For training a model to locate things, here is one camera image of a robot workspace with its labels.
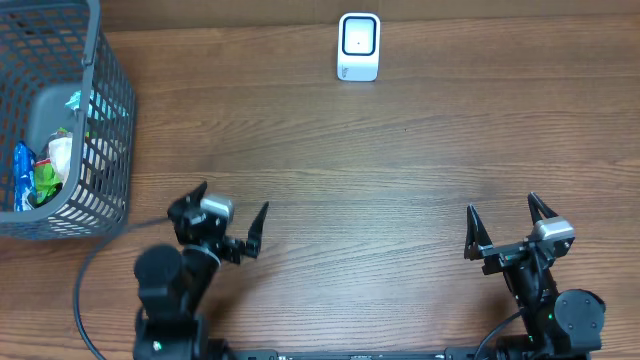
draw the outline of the blue snack bag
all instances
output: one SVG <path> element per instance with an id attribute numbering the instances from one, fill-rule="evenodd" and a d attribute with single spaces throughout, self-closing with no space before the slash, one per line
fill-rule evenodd
<path id="1" fill-rule="evenodd" d="M 13 203 L 14 211 L 33 210 L 36 203 L 36 182 L 33 168 L 36 155 L 20 141 L 13 151 L 13 180 L 15 183 Z"/>

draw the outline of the wooden table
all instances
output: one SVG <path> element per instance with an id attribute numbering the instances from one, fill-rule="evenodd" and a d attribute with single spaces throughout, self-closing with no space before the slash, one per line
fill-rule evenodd
<path id="1" fill-rule="evenodd" d="M 526 195 L 577 228 L 559 289 L 608 304 L 596 359 L 637 358 L 640 17 L 384 23 L 375 83 L 336 80 L 335 26 L 109 34 L 138 92 L 130 222 L 198 183 L 237 201 L 263 253 L 227 264 L 202 311 L 236 348 L 472 346 L 515 311 L 463 259 L 473 202 L 496 244 L 531 230 Z M 91 338 L 129 359 L 132 268 L 169 224 L 114 241 L 82 288 Z M 94 240 L 0 245 L 0 358 L 89 359 L 71 288 Z M 521 331 L 521 325 L 511 327 Z"/>

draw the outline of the basket handle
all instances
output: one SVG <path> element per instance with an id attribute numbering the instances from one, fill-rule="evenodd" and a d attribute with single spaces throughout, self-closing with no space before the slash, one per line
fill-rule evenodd
<path id="1" fill-rule="evenodd" d="M 98 46 L 98 32 L 100 31 L 100 0 L 87 0 L 87 5 L 89 5 L 89 26 L 87 41 L 84 44 L 84 56 L 82 57 L 84 67 L 93 65 Z"/>

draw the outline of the black cable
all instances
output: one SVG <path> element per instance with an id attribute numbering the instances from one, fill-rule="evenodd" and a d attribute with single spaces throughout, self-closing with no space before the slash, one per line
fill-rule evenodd
<path id="1" fill-rule="evenodd" d="M 518 311 L 517 313 L 509 316 L 506 320 L 504 320 L 503 322 L 500 323 L 500 325 L 496 326 L 495 329 L 491 330 L 491 332 L 489 333 L 489 335 L 487 335 L 487 337 L 484 338 L 484 340 L 482 340 L 482 342 L 480 343 L 480 345 L 478 346 L 478 349 L 476 350 L 476 353 L 473 355 L 473 360 L 478 360 L 478 356 L 480 355 L 480 352 L 482 351 L 482 349 L 487 345 L 487 343 L 489 341 L 491 341 L 491 339 L 496 336 L 500 331 L 502 331 L 507 325 L 509 325 L 513 320 L 517 319 L 520 317 L 520 315 L 522 315 L 521 311 Z"/>
<path id="2" fill-rule="evenodd" d="M 100 360 L 105 360 L 105 357 L 102 356 L 102 354 L 100 354 L 100 351 L 98 351 L 96 346 L 93 345 L 93 343 L 89 339 L 89 336 L 87 335 L 87 332 L 85 331 L 84 326 L 82 326 L 82 318 L 80 317 L 80 286 L 82 285 L 82 278 L 84 277 L 84 273 L 87 272 L 87 268 L 89 268 L 89 264 L 91 264 L 91 261 L 93 261 L 93 258 L 96 257 L 98 252 L 100 252 L 100 250 L 104 249 L 107 245 L 109 245 L 109 243 L 111 241 L 116 239 L 118 236 L 126 234 L 126 233 L 129 233 L 129 232 L 134 231 L 134 230 L 143 229 L 143 228 L 146 228 L 146 227 L 150 227 L 150 226 L 154 226 L 154 225 L 157 225 L 157 224 L 161 224 L 161 223 L 163 223 L 165 221 L 168 221 L 168 220 L 169 220 L 168 218 L 158 218 L 158 219 L 152 219 L 152 220 L 149 220 L 149 221 L 145 221 L 145 222 L 140 223 L 140 224 L 134 224 L 134 225 L 129 225 L 129 226 L 122 227 L 121 229 L 119 229 L 118 231 L 114 232 L 113 234 L 105 237 L 89 253 L 89 255 L 87 255 L 86 259 L 84 260 L 84 263 L 82 264 L 82 267 L 80 268 L 80 272 L 78 273 L 78 277 L 76 279 L 76 284 L 73 286 L 73 317 L 76 320 L 76 326 L 78 327 L 78 332 L 80 333 L 80 336 L 82 337 L 82 340 L 84 340 L 84 343 L 87 345 L 87 348 L 89 348 L 91 353 L 93 353 L 93 355 L 96 358 L 98 358 Z"/>

